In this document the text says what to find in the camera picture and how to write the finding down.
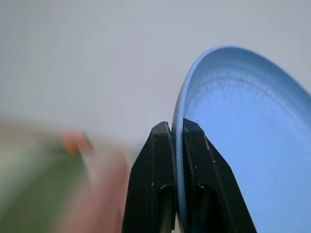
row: white wall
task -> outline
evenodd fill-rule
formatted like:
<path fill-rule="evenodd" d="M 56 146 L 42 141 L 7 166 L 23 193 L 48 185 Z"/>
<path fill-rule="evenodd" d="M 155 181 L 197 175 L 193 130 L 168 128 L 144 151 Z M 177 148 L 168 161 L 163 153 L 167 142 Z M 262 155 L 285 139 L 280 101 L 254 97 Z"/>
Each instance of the white wall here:
<path fill-rule="evenodd" d="M 0 116 L 144 141 L 188 69 L 235 44 L 311 92 L 309 0 L 1 0 Z"/>

